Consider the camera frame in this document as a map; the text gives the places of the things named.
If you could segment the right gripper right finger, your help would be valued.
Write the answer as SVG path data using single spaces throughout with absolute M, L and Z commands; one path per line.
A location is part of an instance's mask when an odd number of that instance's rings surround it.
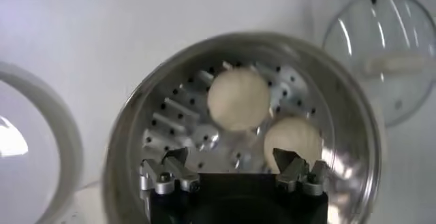
M 312 168 L 296 152 L 273 148 L 273 157 L 280 173 L 276 175 L 276 184 L 287 193 L 293 193 L 298 187 L 309 196 L 324 193 L 324 181 L 328 166 L 322 160 L 316 160 Z

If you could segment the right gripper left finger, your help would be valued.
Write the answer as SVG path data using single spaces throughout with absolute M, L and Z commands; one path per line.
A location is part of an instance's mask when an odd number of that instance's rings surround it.
M 143 159 L 139 167 L 140 190 L 168 195 L 180 189 L 195 193 L 200 188 L 200 175 L 185 167 L 187 148 L 169 150 L 162 159 Z

